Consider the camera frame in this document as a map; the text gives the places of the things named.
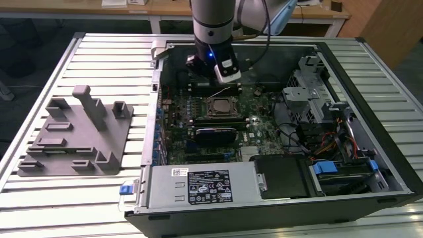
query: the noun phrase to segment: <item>blue latch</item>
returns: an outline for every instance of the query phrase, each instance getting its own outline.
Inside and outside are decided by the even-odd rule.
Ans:
[[[121,195],[133,195],[134,194],[134,185],[122,185],[119,190]]]
[[[338,172],[336,163],[333,161],[318,162],[313,166],[313,169],[316,170],[317,174],[328,174],[328,173],[337,173]]]
[[[370,165],[370,167],[372,167],[372,169],[373,169],[374,172],[377,172],[377,171],[380,170],[380,166],[378,166],[378,164],[377,164],[377,161],[370,160],[370,161],[369,161],[369,165]]]

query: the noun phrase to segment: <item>warning label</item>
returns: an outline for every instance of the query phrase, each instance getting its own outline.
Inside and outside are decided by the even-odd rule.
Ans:
[[[189,173],[191,205],[233,202],[230,170]]]

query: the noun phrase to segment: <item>wooden desk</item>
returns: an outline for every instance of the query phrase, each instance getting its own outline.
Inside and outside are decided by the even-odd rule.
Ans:
[[[305,6],[296,8],[289,23],[326,24],[330,25],[326,37],[337,37],[350,13],[330,10],[332,0],[324,0],[324,6]],[[154,0],[150,14],[155,15],[155,21],[161,20],[193,20],[190,0]]]
[[[349,19],[349,12],[336,12],[325,6],[297,8],[290,23],[328,24],[328,37],[337,37]],[[161,34],[162,20],[193,20],[189,0],[150,0],[147,5],[102,8],[102,0],[0,0],[0,17],[53,19],[150,20],[153,33]]]

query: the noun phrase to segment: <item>slotted aluminum table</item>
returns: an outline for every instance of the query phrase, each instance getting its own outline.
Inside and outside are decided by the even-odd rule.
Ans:
[[[0,162],[2,237],[145,237],[119,209],[121,184],[141,175],[151,81],[155,69],[151,48],[158,42],[193,40],[187,35],[77,34],[27,120]],[[273,37],[274,42],[326,42],[365,99],[423,177],[423,108],[366,43],[349,38]],[[126,144],[122,170],[115,176],[26,177],[18,163],[47,118],[46,104],[65,97],[70,104],[75,85],[89,84],[105,104],[126,101],[135,117]],[[340,97],[341,89],[334,85]],[[135,195],[126,204],[135,203]],[[356,222],[274,230],[214,234],[202,237],[423,237],[423,204],[382,210]]]

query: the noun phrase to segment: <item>metal bracket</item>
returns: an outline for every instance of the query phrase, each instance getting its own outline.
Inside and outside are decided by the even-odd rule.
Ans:
[[[258,184],[261,192],[267,191],[267,184],[265,179],[265,174],[258,174]]]
[[[166,41],[153,41],[153,43],[151,43],[151,58],[154,60],[159,60],[165,56],[167,56]]]
[[[346,102],[326,103],[322,107],[324,119],[333,118],[333,112],[341,112],[349,107]]]

